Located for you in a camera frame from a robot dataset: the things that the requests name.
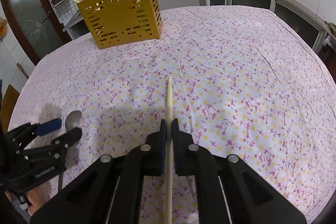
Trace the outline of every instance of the spoon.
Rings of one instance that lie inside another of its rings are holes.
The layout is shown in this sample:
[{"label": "spoon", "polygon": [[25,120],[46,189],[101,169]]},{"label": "spoon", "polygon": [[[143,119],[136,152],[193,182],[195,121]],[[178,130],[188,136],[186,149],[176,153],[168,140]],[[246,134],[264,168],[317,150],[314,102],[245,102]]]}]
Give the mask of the spoon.
[{"label": "spoon", "polygon": [[75,110],[69,113],[65,120],[65,129],[67,132],[76,128],[82,118],[82,112],[80,110]]}]

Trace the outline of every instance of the tablecloth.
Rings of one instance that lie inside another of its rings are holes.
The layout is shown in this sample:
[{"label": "tablecloth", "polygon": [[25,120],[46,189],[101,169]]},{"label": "tablecloth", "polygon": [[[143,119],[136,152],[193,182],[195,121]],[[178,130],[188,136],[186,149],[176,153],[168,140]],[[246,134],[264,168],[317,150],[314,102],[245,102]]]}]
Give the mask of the tablecloth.
[{"label": "tablecloth", "polygon": [[[312,49],[269,10],[162,11],[161,39],[99,50],[91,34],[43,58],[10,128],[83,112],[63,186],[103,154],[127,154],[159,131],[173,77],[173,117],[214,155],[239,155],[310,223],[335,190],[336,85]],[[49,199],[58,178],[40,187]],[[164,177],[145,177],[140,223],[162,223]],[[194,177],[173,181],[174,223],[198,223]]]}]

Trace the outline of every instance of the yellow basket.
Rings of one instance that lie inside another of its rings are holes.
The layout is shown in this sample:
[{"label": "yellow basket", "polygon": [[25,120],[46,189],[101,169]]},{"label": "yellow basket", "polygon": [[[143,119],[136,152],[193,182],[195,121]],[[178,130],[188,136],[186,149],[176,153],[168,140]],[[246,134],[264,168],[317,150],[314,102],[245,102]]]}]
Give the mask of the yellow basket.
[{"label": "yellow basket", "polygon": [[160,38],[158,0],[83,0],[77,5],[100,49]]}]

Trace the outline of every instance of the table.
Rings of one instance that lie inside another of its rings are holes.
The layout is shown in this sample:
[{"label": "table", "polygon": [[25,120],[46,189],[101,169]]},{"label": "table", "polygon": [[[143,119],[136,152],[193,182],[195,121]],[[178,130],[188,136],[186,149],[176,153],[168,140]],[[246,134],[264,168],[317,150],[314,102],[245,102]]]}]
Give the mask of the table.
[{"label": "table", "polygon": [[[63,186],[103,154],[125,155],[159,131],[165,82],[173,117],[214,155],[239,155],[310,223],[335,189],[335,92],[328,70],[269,10],[243,6],[162,11],[161,39],[99,50],[91,34],[37,65],[10,128],[83,112]],[[37,138],[49,144],[65,132]],[[58,178],[40,187],[57,193]],[[174,177],[174,223],[197,223],[193,177]],[[164,178],[146,177],[140,223],[162,223]]]}]

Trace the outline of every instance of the door handle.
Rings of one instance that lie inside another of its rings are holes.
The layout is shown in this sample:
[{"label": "door handle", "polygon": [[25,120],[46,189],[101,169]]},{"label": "door handle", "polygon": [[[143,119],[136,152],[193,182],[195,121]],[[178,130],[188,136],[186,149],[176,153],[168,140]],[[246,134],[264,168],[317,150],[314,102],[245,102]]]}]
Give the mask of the door handle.
[{"label": "door handle", "polygon": [[47,12],[47,17],[41,22],[41,24],[43,24],[47,19],[48,17],[51,15],[51,11],[48,11]]}]

